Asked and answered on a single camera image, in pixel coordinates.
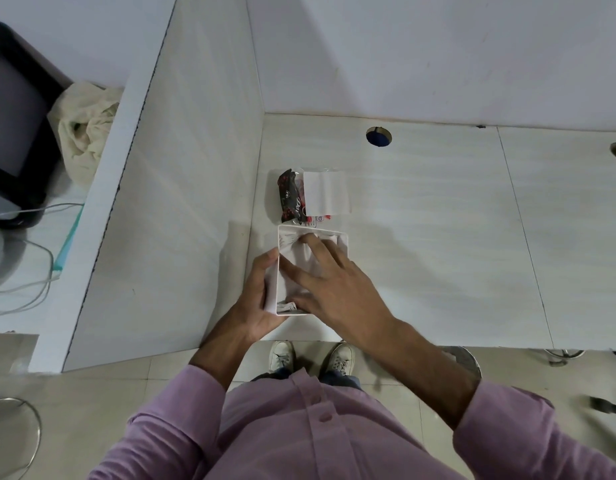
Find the button-up shirt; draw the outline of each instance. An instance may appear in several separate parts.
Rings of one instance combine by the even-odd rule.
[[[453,444],[477,478],[616,479],[547,400],[482,380]],[[128,421],[90,479],[459,479],[381,403],[303,369],[226,394],[192,365]]]

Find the jeans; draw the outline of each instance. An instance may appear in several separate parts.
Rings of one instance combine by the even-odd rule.
[[[250,382],[258,381],[259,379],[288,379],[291,374],[292,371],[290,369],[282,367],[274,372],[266,372],[265,374],[261,374],[260,376],[252,379]],[[329,386],[353,387],[355,389],[363,390],[361,389],[361,383],[358,378],[354,376],[344,376],[344,374],[339,371],[327,371],[320,375],[319,380]]]

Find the shoe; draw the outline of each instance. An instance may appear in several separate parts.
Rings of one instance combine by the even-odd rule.
[[[355,366],[355,350],[345,342],[339,344],[330,354],[325,372],[337,371],[344,376],[351,376]]]
[[[285,342],[275,342],[270,350],[270,373],[285,367],[290,372],[294,372],[294,347],[287,340]]]

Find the tiled floor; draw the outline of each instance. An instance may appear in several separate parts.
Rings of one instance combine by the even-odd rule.
[[[259,342],[244,359],[232,387],[265,372],[270,342]],[[316,373],[335,344],[295,342],[299,363]],[[157,394],[187,363],[193,351],[103,365],[61,376],[25,376],[32,337],[0,335],[0,397],[30,400],[40,411],[43,441],[26,479],[84,478],[123,434],[125,420]],[[484,377],[548,397],[561,427],[616,459],[616,416],[591,411],[587,395],[616,402],[616,357],[589,351],[566,367],[549,367],[542,353],[518,349],[472,349]],[[450,429],[375,362],[357,354],[354,374],[433,455],[470,476],[453,451]],[[23,461],[32,447],[31,417],[0,416],[0,471]]]

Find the white box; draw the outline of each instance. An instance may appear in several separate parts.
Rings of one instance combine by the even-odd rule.
[[[348,234],[325,229],[316,229],[303,226],[292,226],[281,224],[276,232],[270,233],[265,238],[267,249],[279,247],[279,253],[285,256],[290,262],[309,273],[320,276],[321,266],[312,254],[308,244],[299,242],[299,238],[304,234],[313,233],[320,239],[331,239],[348,256]],[[306,289],[287,278],[279,270],[279,259],[265,273],[265,311],[276,315],[307,315],[303,310],[288,310],[277,312],[277,305],[285,303],[285,298],[289,294],[305,293]]]

